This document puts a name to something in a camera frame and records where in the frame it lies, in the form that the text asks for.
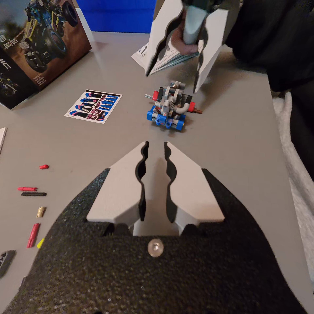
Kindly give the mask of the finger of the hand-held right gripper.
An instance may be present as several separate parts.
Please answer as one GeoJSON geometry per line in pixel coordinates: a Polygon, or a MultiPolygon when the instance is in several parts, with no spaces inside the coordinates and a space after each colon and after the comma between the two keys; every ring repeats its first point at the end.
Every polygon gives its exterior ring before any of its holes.
{"type": "Polygon", "coordinates": [[[195,74],[194,93],[201,88],[221,51],[228,13],[228,10],[218,9],[208,15],[205,20],[202,30],[203,44],[200,45],[195,74]]]}
{"type": "Polygon", "coordinates": [[[146,54],[145,76],[149,76],[156,63],[164,57],[170,35],[179,26],[182,14],[181,0],[156,1],[146,54]]]}

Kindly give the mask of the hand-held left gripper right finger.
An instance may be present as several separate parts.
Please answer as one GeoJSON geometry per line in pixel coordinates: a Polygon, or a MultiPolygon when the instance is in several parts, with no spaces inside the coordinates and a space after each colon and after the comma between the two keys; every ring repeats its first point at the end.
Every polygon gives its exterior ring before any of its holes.
{"type": "Polygon", "coordinates": [[[209,223],[225,219],[204,171],[170,142],[164,143],[167,186],[166,213],[171,223],[209,223]]]}

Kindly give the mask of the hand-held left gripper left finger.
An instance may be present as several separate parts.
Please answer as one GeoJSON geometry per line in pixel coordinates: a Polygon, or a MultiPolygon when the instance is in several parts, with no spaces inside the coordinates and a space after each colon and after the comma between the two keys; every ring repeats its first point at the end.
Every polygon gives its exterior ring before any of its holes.
{"type": "Polygon", "coordinates": [[[135,223],[144,221],[145,189],[149,142],[144,141],[110,167],[89,211],[89,222],[135,223]]]}

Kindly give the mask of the grey and blue lego chassis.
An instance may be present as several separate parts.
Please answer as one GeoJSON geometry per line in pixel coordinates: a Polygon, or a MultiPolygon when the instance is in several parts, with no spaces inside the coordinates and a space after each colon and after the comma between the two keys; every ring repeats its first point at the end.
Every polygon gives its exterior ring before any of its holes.
{"type": "Polygon", "coordinates": [[[186,113],[202,114],[202,110],[195,107],[192,96],[184,93],[185,86],[185,83],[170,81],[167,87],[160,87],[153,95],[145,94],[146,98],[155,102],[147,112],[147,120],[157,126],[182,131],[186,113]]]}

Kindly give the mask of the lego sticker sheet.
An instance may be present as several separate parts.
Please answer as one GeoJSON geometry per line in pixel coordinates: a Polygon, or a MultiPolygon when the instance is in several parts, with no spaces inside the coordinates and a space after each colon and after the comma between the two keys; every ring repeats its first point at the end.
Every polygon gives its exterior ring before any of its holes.
{"type": "Polygon", "coordinates": [[[121,97],[121,94],[87,89],[66,112],[65,117],[104,124],[121,97]]]}

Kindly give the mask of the person's right hand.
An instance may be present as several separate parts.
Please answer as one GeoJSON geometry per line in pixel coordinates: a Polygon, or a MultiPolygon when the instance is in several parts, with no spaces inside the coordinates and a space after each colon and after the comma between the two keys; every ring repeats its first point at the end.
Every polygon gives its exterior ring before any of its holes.
{"type": "Polygon", "coordinates": [[[171,36],[171,43],[175,49],[182,55],[191,55],[198,52],[198,45],[187,45],[183,40],[184,21],[173,31],[171,36]]]}

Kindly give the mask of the blue plastic storage bin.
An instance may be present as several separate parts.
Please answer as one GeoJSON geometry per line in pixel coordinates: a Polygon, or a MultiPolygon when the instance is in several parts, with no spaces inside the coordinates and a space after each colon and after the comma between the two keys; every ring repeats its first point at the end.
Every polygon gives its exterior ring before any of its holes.
{"type": "Polygon", "coordinates": [[[91,31],[150,33],[156,0],[77,0],[91,31]]]}

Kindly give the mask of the black cardboard box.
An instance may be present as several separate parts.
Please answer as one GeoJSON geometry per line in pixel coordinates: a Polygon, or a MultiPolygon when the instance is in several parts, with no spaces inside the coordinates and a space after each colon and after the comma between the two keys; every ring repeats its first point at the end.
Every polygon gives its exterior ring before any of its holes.
{"type": "Polygon", "coordinates": [[[90,50],[73,1],[1,0],[1,105],[13,109],[90,50]]]}

